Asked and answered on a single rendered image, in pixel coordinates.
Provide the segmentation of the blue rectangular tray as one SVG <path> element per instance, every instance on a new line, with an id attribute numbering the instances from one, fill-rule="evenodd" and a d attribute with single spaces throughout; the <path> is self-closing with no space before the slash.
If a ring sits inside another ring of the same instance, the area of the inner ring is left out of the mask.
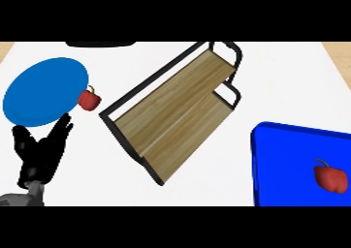
<path id="1" fill-rule="evenodd" d="M 256 206 L 351 206 L 351 134 L 261 122 L 250 145 Z M 319 159 L 347 172 L 344 194 L 317 183 Z"/>

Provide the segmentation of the blue round plate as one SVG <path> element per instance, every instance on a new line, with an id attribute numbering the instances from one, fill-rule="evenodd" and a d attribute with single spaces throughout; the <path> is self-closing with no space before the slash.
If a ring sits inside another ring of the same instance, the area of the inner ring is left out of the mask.
<path id="1" fill-rule="evenodd" d="M 58 57 L 36 63 L 6 90 L 3 111 L 9 121 L 24 127 L 55 122 L 74 109 L 88 82 L 88 70 L 77 60 Z"/>

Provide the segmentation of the wooden tiered shelf black frame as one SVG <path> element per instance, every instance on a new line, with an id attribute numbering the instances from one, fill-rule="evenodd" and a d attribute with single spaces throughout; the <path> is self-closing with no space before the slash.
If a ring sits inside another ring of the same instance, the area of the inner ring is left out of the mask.
<path id="1" fill-rule="evenodd" d="M 144 166 L 157 184 L 166 183 L 239 106 L 216 92 L 221 86 L 233 93 L 240 92 L 234 77 L 242 64 L 242 48 L 233 42 L 225 46 L 236 53 L 234 62 L 213 51 L 212 42 L 194 43 L 99 113 L 126 153 Z M 113 119 L 110 115 L 199 48 L 205 52 Z"/>

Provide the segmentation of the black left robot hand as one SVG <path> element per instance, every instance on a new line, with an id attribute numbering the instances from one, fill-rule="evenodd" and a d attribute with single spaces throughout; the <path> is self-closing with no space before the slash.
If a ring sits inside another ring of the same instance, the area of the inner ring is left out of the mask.
<path id="1" fill-rule="evenodd" d="M 65 113 L 42 140 L 34 139 L 24 126 L 18 125 L 12 129 L 15 150 L 23 159 L 18 185 L 24 189 L 33 181 L 40 181 L 43 185 L 52 181 L 65 154 L 65 141 L 73 128 L 70 120 Z"/>

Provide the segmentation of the black round object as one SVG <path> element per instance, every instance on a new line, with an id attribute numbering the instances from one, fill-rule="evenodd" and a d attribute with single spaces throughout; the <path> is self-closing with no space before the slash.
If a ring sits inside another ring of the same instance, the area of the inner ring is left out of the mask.
<path id="1" fill-rule="evenodd" d="M 65 42 L 70 47 L 129 47 L 136 42 Z"/>

